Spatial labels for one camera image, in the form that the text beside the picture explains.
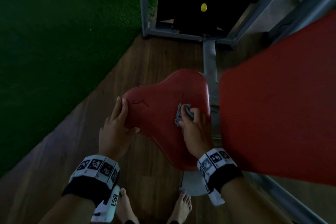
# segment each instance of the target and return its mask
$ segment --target hand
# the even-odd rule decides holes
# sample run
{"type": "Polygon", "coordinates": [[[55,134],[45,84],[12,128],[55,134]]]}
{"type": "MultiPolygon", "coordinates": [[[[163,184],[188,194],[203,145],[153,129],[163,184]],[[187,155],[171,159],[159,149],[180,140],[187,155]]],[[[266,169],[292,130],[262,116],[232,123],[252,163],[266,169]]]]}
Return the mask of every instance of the hand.
{"type": "Polygon", "coordinates": [[[127,130],[124,127],[127,113],[127,100],[121,101],[118,97],[111,117],[106,118],[104,127],[99,131],[99,155],[118,161],[127,152],[131,138],[140,131],[140,128],[127,130]]]}
{"type": "Polygon", "coordinates": [[[197,159],[209,150],[215,148],[210,135],[210,128],[206,124],[206,116],[198,108],[191,108],[194,113],[192,121],[186,113],[186,108],[181,107],[182,120],[179,124],[183,128],[184,141],[189,152],[197,159]]]}

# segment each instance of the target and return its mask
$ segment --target gray cloth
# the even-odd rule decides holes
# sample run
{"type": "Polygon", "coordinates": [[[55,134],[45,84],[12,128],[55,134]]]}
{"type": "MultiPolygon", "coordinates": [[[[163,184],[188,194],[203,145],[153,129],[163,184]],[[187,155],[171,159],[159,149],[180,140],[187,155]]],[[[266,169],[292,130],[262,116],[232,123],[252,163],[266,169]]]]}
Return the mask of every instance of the gray cloth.
{"type": "MultiPolygon", "coordinates": [[[[185,106],[185,111],[186,111],[187,115],[189,116],[189,118],[191,120],[194,120],[194,114],[190,111],[191,105],[187,105],[187,104],[183,104],[183,105],[185,106]]],[[[182,104],[179,104],[178,107],[177,107],[177,113],[176,113],[176,119],[175,119],[175,124],[178,127],[181,127],[179,125],[179,121],[182,120],[181,107],[182,107],[182,104]]]]}

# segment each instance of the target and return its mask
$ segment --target green artificial turf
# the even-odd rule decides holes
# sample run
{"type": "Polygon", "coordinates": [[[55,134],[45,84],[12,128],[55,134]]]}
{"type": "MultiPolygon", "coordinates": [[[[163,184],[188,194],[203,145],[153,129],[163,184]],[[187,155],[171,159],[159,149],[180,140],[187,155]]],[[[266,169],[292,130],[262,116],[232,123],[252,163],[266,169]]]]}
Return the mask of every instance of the green artificial turf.
{"type": "Polygon", "coordinates": [[[0,0],[0,176],[95,89],[140,28],[139,0],[0,0]]]}

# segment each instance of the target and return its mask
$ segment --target yellow ball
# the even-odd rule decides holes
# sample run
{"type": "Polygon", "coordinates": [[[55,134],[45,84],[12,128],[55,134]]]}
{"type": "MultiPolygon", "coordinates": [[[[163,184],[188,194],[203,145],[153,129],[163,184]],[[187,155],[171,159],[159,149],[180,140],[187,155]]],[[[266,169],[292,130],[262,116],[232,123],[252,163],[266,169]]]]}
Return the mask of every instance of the yellow ball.
{"type": "Polygon", "coordinates": [[[202,12],[205,12],[206,10],[207,10],[207,4],[203,3],[203,4],[201,5],[201,11],[202,11],[202,12]]]}

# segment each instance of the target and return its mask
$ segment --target scratch mark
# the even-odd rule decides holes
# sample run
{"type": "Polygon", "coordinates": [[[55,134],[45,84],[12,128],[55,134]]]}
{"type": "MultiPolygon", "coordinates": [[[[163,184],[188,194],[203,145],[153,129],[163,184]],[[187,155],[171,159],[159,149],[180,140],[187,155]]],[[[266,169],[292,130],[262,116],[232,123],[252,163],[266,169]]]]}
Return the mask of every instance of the scratch mark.
{"type": "Polygon", "coordinates": [[[143,100],[141,100],[140,102],[135,102],[135,100],[132,101],[133,105],[140,104],[140,103],[144,103],[145,106],[149,107],[148,104],[146,104],[143,100]]]}

